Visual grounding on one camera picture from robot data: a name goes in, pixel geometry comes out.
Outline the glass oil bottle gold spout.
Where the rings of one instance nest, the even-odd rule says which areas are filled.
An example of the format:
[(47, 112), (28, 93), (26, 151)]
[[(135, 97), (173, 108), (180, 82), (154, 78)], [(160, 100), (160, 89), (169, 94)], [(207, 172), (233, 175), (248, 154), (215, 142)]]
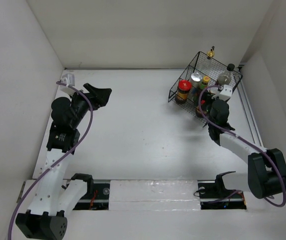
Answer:
[(215, 46), (212, 46), (206, 54), (206, 66), (210, 67), (213, 57), (215, 56)]

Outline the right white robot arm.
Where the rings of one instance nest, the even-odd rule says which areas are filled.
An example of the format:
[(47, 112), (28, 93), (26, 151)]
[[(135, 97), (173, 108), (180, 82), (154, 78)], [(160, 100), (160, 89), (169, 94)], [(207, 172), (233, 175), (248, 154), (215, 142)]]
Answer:
[(281, 207), (286, 202), (286, 163), (279, 149), (266, 149), (241, 137), (228, 123), (229, 95), (211, 94), (203, 90), (198, 107), (208, 123), (210, 138), (247, 164), (246, 174), (234, 171), (220, 173), (216, 176), (214, 191), (220, 197), (243, 191), (251, 192), (257, 199), (265, 199), (273, 204), (272, 197), (282, 195)]

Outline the white shaker silver lid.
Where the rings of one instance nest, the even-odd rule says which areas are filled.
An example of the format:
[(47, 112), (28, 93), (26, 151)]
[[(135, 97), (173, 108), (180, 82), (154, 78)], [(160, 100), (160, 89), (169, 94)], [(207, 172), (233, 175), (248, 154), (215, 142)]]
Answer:
[(196, 89), (199, 86), (201, 80), (202, 80), (202, 75), (199, 72), (196, 71), (196, 72), (191, 74), (190, 82), (191, 82), (192, 87), (193, 87), (193, 89), (192, 89), (193, 93), (196, 92)]

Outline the black cap sauce bottle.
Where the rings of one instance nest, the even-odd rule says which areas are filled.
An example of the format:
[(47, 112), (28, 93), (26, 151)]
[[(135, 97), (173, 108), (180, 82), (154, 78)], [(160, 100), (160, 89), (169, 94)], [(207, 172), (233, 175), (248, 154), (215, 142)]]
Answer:
[(235, 65), (230, 63), (227, 66), (226, 70), (218, 76), (216, 80), (216, 84), (219, 86), (229, 85), (231, 80), (233, 79), (234, 68), (235, 68)]

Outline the yellow cap sauce bottle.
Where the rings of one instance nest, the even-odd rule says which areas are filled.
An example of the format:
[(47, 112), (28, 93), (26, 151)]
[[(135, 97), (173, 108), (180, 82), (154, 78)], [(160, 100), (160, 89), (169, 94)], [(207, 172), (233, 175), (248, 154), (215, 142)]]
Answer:
[(208, 83), (210, 82), (210, 77), (209, 76), (204, 76), (197, 86), (194, 94), (194, 102), (198, 101), (200, 93), (208, 86)]

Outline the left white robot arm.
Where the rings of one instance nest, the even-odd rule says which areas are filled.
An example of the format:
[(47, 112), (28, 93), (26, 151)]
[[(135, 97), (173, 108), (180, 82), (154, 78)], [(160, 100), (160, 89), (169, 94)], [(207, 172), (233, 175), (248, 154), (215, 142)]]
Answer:
[(84, 84), (86, 92), (71, 84), (58, 83), (64, 90), (70, 90), (69, 97), (59, 97), (51, 104), (52, 124), (46, 145), (46, 160), (41, 175), (31, 187), (36, 193), (25, 213), (16, 209), (8, 229), (8, 239), (12, 238), (16, 225), (28, 239), (61, 240), (67, 230), (68, 215), (81, 198), (89, 198), (94, 193), (94, 181), (90, 174), (77, 173), (62, 189), (65, 172), (71, 156), (87, 136), (91, 123), (84, 134), (77, 127), (86, 115), (104, 107), (112, 93), (110, 88), (96, 88)]

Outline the red lid sauce jar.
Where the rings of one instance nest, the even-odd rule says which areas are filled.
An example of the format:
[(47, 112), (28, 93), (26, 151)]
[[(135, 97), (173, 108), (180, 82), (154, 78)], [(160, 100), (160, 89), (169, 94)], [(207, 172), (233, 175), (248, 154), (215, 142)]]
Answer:
[(205, 100), (201, 100), (200, 104), (197, 103), (197, 106), (195, 108), (195, 114), (198, 118), (203, 118), (203, 115), (202, 115), (200, 109), (202, 109), (203, 113), (206, 114), (206, 110), (203, 109), (204, 104), (205, 104)]
[(175, 101), (177, 104), (184, 104), (187, 102), (188, 94), (192, 88), (191, 82), (188, 80), (180, 80), (177, 86), (177, 93)]

